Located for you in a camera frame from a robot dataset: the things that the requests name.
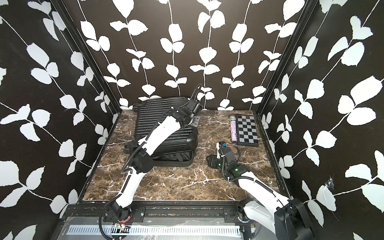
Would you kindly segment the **black ribbed hard-shell suitcase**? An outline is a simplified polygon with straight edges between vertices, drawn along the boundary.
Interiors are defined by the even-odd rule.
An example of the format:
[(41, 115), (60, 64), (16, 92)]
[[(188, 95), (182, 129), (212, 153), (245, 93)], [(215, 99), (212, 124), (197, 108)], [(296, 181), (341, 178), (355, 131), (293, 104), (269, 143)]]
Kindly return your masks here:
[(127, 164), (138, 171), (152, 167), (188, 167), (198, 145), (197, 99), (172, 97), (135, 104), (137, 113), (134, 140), (125, 146)]

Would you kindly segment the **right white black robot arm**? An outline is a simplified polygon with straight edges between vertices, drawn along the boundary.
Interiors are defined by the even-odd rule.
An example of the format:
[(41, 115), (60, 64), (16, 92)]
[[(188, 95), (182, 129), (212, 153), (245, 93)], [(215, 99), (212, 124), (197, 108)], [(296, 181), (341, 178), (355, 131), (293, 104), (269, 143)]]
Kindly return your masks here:
[(240, 165), (228, 147), (219, 147), (207, 157), (208, 166), (221, 171), (223, 178), (253, 196), (242, 206), (242, 216), (260, 223), (278, 240), (314, 240), (313, 224), (304, 204), (289, 199), (268, 187), (250, 169)]

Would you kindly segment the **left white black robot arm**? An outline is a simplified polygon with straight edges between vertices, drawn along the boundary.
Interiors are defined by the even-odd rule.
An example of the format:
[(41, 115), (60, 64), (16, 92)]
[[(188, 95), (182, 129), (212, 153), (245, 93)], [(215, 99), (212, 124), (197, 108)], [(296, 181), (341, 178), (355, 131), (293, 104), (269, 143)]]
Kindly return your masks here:
[(135, 192), (143, 177), (155, 165), (152, 154), (170, 135), (193, 123), (201, 109), (200, 101), (195, 99), (190, 99), (180, 107), (170, 107), (158, 117), (145, 137), (129, 143), (130, 156), (121, 170), (127, 177), (119, 194), (104, 206), (101, 212), (104, 221), (124, 224), (130, 220)]

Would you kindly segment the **black white checkered board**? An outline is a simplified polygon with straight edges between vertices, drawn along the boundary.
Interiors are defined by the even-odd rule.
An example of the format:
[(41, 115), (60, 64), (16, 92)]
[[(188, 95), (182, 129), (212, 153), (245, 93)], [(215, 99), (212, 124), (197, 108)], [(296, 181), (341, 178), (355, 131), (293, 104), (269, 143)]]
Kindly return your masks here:
[(236, 115), (237, 144), (258, 147), (257, 123), (253, 115)]

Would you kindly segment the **purple glitter microphone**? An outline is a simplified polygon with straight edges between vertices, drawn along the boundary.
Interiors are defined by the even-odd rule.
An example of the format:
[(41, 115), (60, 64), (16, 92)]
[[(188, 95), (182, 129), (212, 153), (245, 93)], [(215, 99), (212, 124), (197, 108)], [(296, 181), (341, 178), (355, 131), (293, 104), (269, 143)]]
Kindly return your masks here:
[(230, 119), (230, 128), (231, 128), (231, 141), (233, 143), (237, 142), (237, 125), (236, 125), (236, 117), (234, 115), (229, 117)]

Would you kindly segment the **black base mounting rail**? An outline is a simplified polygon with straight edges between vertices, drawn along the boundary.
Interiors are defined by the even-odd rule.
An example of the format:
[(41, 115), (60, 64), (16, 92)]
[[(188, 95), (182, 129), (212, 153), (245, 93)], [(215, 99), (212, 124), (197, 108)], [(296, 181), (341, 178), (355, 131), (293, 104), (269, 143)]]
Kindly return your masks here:
[(223, 218), (226, 223), (274, 223), (275, 216), (256, 201), (208, 202), (133, 202), (126, 208), (112, 202), (105, 205), (101, 217), (105, 222), (141, 223), (148, 217)]

